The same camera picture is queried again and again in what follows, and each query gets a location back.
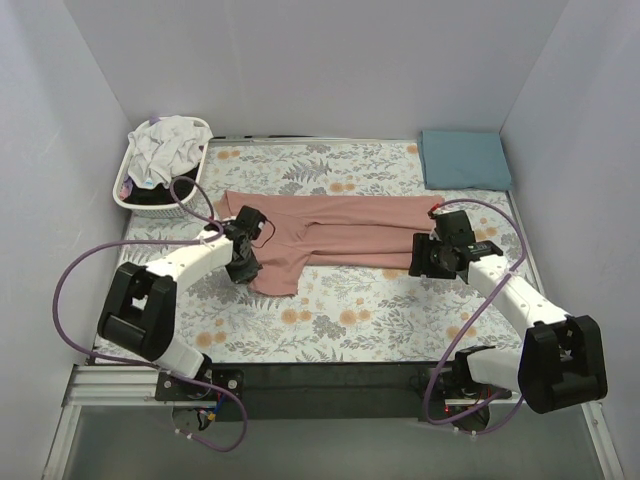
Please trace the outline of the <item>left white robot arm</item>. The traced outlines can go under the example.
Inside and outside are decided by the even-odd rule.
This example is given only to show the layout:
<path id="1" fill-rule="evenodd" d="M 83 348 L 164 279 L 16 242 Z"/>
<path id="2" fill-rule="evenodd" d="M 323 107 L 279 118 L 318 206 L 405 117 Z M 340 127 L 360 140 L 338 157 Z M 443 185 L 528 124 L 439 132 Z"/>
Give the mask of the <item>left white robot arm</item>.
<path id="1" fill-rule="evenodd" d="M 200 380 L 210 359 L 178 339 L 178 297 L 210 273 L 225 269 L 236 284 L 249 284 L 261 270 L 253 250 L 268 219 L 243 206 L 221 223 L 211 222 L 196 239 L 144 265 L 125 262 L 113 277 L 98 335 L 184 378 Z"/>

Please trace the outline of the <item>pink printed t shirt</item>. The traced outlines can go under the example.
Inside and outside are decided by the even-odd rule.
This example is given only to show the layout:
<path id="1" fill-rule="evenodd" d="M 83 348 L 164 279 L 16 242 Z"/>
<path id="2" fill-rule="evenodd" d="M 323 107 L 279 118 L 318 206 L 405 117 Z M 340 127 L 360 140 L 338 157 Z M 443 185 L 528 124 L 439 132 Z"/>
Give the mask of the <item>pink printed t shirt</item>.
<path id="1" fill-rule="evenodd" d="M 262 265 L 250 288 L 269 296 L 291 296 L 306 266 L 409 268 L 413 235 L 430 233 L 432 207 L 440 196 L 285 196 L 227 190 L 215 203 L 222 218 L 243 206 L 272 223 L 256 250 Z"/>

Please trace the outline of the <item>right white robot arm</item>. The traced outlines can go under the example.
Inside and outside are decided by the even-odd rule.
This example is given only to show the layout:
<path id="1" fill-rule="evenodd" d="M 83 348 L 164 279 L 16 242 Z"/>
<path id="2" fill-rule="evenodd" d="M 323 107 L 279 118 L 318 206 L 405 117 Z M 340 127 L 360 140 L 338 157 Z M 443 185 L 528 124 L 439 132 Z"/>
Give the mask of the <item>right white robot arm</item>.
<path id="1" fill-rule="evenodd" d="M 478 346 L 445 353 L 446 385 L 517 392 L 538 414 L 604 398 L 608 382 L 598 323 L 571 315 L 518 276 L 499 247 L 477 240 L 465 212 L 431 210 L 429 216 L 435 228 L 414 235 L 410 275 L 462 280 L 522 341 L 517 352 Z"/>

